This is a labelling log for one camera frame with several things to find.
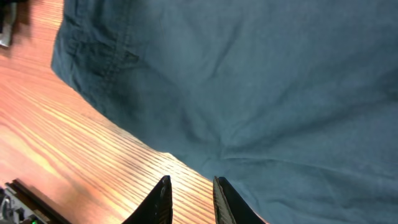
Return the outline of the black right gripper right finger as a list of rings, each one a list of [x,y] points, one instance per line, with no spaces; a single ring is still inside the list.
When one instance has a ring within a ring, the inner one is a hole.
[[[216,224],[266,224],[225,177],[213,179]]]

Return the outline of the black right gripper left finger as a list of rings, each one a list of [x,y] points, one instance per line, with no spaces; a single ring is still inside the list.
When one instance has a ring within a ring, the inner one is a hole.
[[[165,175],[122,224],[172,224],[172,220],[172,183]]]

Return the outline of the blue shorts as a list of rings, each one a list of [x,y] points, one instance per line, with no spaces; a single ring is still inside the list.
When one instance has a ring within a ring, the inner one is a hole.
[[[67,0],[52,69],[271,223],[397,222],[397,2]]]

